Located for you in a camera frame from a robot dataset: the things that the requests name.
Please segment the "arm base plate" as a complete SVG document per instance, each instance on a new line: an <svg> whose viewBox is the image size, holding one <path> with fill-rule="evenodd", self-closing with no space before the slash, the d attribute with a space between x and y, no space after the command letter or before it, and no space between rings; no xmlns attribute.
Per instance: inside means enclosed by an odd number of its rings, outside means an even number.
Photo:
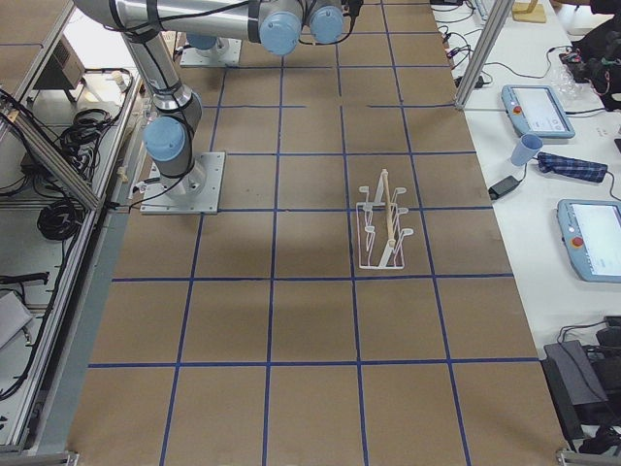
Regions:
<svg viewBox="0 0 621 466"><path fill-rule="evenodd" d="M223 179L225 152L200 152L194 156L194 167L179 184L164 178L147 185L146 201L139 205L147 215L215 215Z"/></svg>
<svg viewBox="0 0 621 466"><path fill-rule="evenodd" d="M180 58L184 68L226 68L237 67L241 55L242 41L216 38L213 41L187 40Z"/></svg>

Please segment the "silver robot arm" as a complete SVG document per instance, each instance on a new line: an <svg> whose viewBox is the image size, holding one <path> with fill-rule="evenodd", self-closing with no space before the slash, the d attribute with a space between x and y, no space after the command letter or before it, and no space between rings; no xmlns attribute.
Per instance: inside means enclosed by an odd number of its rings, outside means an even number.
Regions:
<svg viewBox="0 0 621 466"><path fill-rule="evenodd" d="M200 188L206 177L192 148L202 105L178 74L163 32L182 32L212 46L218 39L250 41L287 55L308 23L303 1L79 1L76 6L122 36L147 85L156 118L143 140L164 193L173 197Z"/></svg>
<svg viewBox="0 0 621 466"><path fill-rule="evenodd" d="M340 1L237 1L198 17L186 35L236 39L285 56L296 49L305 28L316 45L333 45L344 33Z"/></svg>

